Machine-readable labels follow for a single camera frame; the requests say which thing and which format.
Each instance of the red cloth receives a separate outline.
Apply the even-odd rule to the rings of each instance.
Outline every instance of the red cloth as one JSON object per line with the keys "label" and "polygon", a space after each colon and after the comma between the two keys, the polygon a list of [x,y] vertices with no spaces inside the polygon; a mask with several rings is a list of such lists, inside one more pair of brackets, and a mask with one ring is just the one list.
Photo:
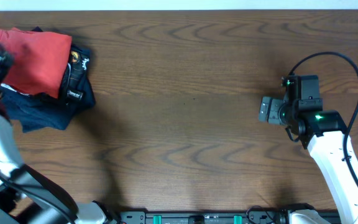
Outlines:
{"label": "red cloth", "polygon": [[0,29],[0,43],[15,60],[5,84],[21,93],[46,93],[58,98],[70,54],[70,36],[16,28]]}

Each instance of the wooden table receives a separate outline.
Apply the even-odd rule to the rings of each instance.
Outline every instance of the wooden table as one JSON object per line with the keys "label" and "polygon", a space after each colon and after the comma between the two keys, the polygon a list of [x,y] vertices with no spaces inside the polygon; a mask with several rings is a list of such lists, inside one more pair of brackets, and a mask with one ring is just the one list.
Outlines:
{"label": "wooden table", "polygon": [[[73,36],[92,52],[97,105],[66,131],[14,135],[28,165],[75,200],[148,210],[335,204],[320,170],[282,126],[258,121],[262,96],[303,57],[358,64],[358,11],[0,12],[0,28]],[[324,109],[348,122],[358,83],[332,56],[317,74]],[[358,156],[358,118],[351,132]]]}

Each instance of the white background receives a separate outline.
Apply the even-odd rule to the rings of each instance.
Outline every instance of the white background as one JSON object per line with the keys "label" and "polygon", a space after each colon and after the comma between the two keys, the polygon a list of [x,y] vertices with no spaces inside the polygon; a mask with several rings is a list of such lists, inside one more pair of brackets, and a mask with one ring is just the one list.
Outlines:
{"label": "white background", "polygon": [[358,0],[0,0],[0,11],[358,9]]}

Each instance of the cable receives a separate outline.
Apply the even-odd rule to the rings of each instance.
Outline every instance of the cable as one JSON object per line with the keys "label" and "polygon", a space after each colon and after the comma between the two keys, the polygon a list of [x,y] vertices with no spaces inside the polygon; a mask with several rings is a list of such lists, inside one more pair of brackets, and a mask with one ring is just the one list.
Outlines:
{"label": "cable", "polygon": [[267,213],[267,211],[264,209],[264,207],[262,207],[262,206],[260,206],[260,205],[253,205],[253,206],[251,206],[250,208],[248,208],[248,210],[247,210],[247,212],[246,212],[246,218],[248,218],[248,220],[249,220],[250,222],[254,223],[254,222],[251,221],[250,218],[249,218],[249,212],[250,212],[253,208],[261,208],[262,211],[264,211],[264,212],[266,213],[266,215],[268,216],[268,218],[271,219],[271,220],[273,221],[273,223],[275,223],[273,217],[271,217],[271,216]]}
{"label": "cable", "polygon": [[[320,55],[335,55],[335,56],[338,56],[340,58],[343,58],[345,61],[347,61],[354,69],[354,71],[356,72],[356,75],[358,77],[358,68],[357,68],[357,65],[346,55],[343,55],[341,53],[338,53],[338,52],[320,52],[320,53],[316,53],[316,54],[312,54],[310,56],[307,56],[305,57],[304,59],[302,59],[300,62],[298,62],[290,71],[290,73],[288,75],[294,75],[294,71],[296,70],[296,68],[299,67],[299,65],[301,65],[303,62],[305,62],[306,60],[308,59],[311,59],[313,57],[317,57],[317,56],[320,56]],[[358,100],[357,100],[357,104],[356,104],[356,108],[354,109],[354,112],[353,112],[353,115],[352,115],[352,118],[349,122],[349,125],[347,125],[347,129],[346,129],[346,132],[345,132],[345,136],[344,136],[344,139],[343,139],[343,154],[344,154],[344,160],[346,161],[346,164],[347,164],[347,167],[349,168],[349,171],[353,177],[353,180],[358,188],[358,178],[356,176],[356,173],[354,172],[354,169],[352,167],[352,164],[351,164],[351,156],[349,156],[348,152],[347,152],[347,139],[349,137],[349,133],[352,129],[352,126],[353,126],[353,123],[354,123],[354,120],[356,119],[356,116],[358,114]]]}
{"label": "cable", "polygon": [[26,195],[30,195],[30,196],[33,196],[34,198],[36,198],[37,200],[47,204],[49,207],[52,207],[54,208],[56,211],[58,211],[70,224],[75,224],[75,221],[72,220],[69,216],[69,214],[67,214],[67,212],[63,211],[61,208],[59,208],[57,205],[55,205],[54,203],[52,202],[49,202],[47,199],[35,194],[35,193],[32,193],[26,189],[24,189],[21,185],[18,185],[18,184],[15,184],[15,183],[12,183],[8,180],[5,179],[5,177],[2,176],[1,172],[0,172],[0,181],[3,182],[4,185],[6,185],[7,187],[10,187],[18,192],[23,192],[24,194]]}

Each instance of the pile of clothes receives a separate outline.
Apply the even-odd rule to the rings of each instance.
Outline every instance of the pile of clothes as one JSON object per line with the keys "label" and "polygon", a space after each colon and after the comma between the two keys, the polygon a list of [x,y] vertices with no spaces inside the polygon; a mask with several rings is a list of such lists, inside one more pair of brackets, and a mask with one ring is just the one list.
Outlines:
{"label": "pile of clothes", "polygon": [[23,132],[44,127],[64,130],[76,114],[95,105],[86,75],[90,50],[78,47],[68,35],[0,29],[0,44],[14,56],[1,84],[1,101]]}

